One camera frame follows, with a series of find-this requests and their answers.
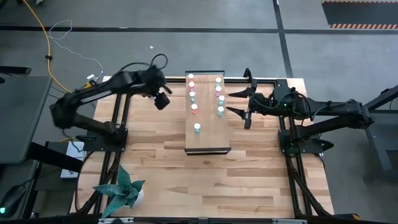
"light wooden board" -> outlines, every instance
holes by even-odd
[[[190,87],[188,77],[186,82],[185,100],[185,148],[207,151],[207,149],[226,150],[229,146],[227,116],[218,116],[218,97],[216,96],[216,78],[220,77],[221,95],[225,94],[223,75],[195,74],[195,103],[198,105],[198,113],[193,114],[189,97]],[[195,133],[193,125],[201,125],[200,132]]]
[[[305,94],[302,79],[288,79],[288,84]],[[132,98],[127,124],[129,137],[121,165],[133,181],[146,180],[145,196],[136,209],[121,208],[114,216],[292,218],[286,164],[277,141],[278,119],[254,114],[252,128],[244,130],[241,118],[227,111],[232,150],[227,155],[187,156],[185,84],[169,84],[169,87],[173,95],[163,111],[158,111],[152,100]],[[225,89],[232,93],[246,87],[227,84]],[[272,89],[271,85],[259,85],[257,92],[268,96]],[[95,119],[111,120],[114,99],[115,96],[109,96],[99,100]],[[247,103],[248,99],[226,98],[226,104],[235,108],[246,109]],[[98,185],[103,157],[103,152],[94,152],[82,169],[79,207],[93,193],[92,187]],[[333,213],[322,162],[305,154],[303,164],[308,188]],[[301,190],[297,193],[304,211]]]

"wooden table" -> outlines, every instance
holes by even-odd
[[[303,79],[290,78],[288,84],[305,94]],[[162,111],[156,109],[153,100],[132,97],[121,165],[132,181],[146,180],[145,196],[136,209],[120,208],[113,216],[293,218],[285,158],[277,141],[278,118],[253,114],[251,129],[244,130],[241,118],[227,111],[232,150],[227,155],[187,156],[185,84],[168,86],[173,90],[171,103]],[[226,91],[237,92],[247,86],[226,84]],[[273,89],[272,85],[259,84],[257,92],[268,96]],[[110,121],[115,98],[99,100],[94,119]],[[246,109],[247,103],[248,99],[226,97],[227,106]],[[103,157],[103,152],[94,152],[82,169],[79,208],[93,193],[92,187],[98,185]],[[322,162],[314,155],[304,154],[303,164],[308,188],[333,213]],[[302,193],[298,186],[297,189],[304,212]]]

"white cable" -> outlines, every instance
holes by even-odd
[[[52,37],[52,35],[51,35],[51,30],[52,30],[55,26],[57,26],[58,24],[63,23],[63,22],[70,22],[70,29],[69,29],[61,38]],[[95,62],[101,67],[101,73],[100,73],[100,75],[98,75],[98,77],[95,77],[95,79],[98,80],[99,78],[101,78],[101,77],[103,76],[103,74],[104,74],[104,68],[102,67],[102,65],[101,65],[96,59],[83,57],[83,56],[81,56],[79,53],[76,53],[76,52],[73,52],[73,51],[69,50],[67,47],[62,47],[62,46],[56,41],[56,40],[62,40],[62,39],[64,39],[64,38],[67,36],[67,34],[72,30],[72,23],[73,23],[73,21],[70,20],[70,19],[65,20],[65,21],[57,22],[57,23],[56,23],[54,26],[52,26],[51,29],[49,30],[49,38],[50,38],[52,41],[54,41],[54,43],[56,43],[61,49],[65,49],[65,50],[69,51],[71,54],[78,55],[78,56],[81,57],[82,59],[95,61]]]

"gray floor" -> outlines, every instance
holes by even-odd
[[[279,0],[286,29],[328,29],[319,0]],[[34,7],[45,25],[72,19],[74,26],[276,28],[271,0],[51,0]],[[0,25],[36,26],[25,7],[12,1],[0,11]],[[295,78],[304,78],[314,100],[367,102],[380,91],[398,84],[396,35],[287,35]],[[186,70],[225,70],[239,77],[246,67],[256,77],[286,77],[277,34],[204,33],[95,33],[72,32],[60,43],[86,57],[98,59],[106,74],[122,65],[148,62],[157,53],[169,57],[166,75]],[[0,64],[32,67],[33,75],[47,75],[46,42],[41,32],[0,32]],[[85,77],[98,74],[94,62],[81,60],[52,44],[54,75],[69,89],[82,86]],[[60,96],[54,90],[51,94]],[[52,124],[48,97],[34,140],[59,141]],[[93,116],[88,105],[80,113]],[[70,135],[84,133],[73,129]],[[357,213],[365,220],[398,222],[398,187],[362,176],[377,165],[362,130],[342,129],[323,135],[335,147],[325,153],[326,176],[336,213]],[[65,213],[68,197],[47,194],[35,209],[45,215]]]

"plant leaf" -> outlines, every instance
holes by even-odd
[[[134,197],[134,198],[129,199],[129,200],[127,201],[127,204],[130,206],[130,208],[132,208],[132,206],[135,204],[137,198],[138,198],[138,197]]]
[[[134,181],[131,184],[131,186],[134,187],[135,189],[137,189],[138,192],[140,192],[142,189],[142,186],[144,185],[144,182],[145,182],[144,180],[137,180],[137,181]]]
[[[102,213],[101,218],[106,218],[110,216],[112,213],[114,213],[118,208],[122,207],[127,203],[127,198],[124,196],[117,195],[115,196],[111,203],[105,208],[104,213]]]
[[[104,184],[93,188],[99,193],[110,197],[114,197],[115,195],[123,195],[124,189],[122,186],[118,186],[116,184]]]
[[[118,184],[122,187],[129,189],[131,186],[131,179],[129,173],[119,165]]]
[[[127,199],[132,199],[132,198],[137,197],[137,196],[138,196],[138,191],[134,187],[130,186],[129,194],[127,194],[125,197]]]

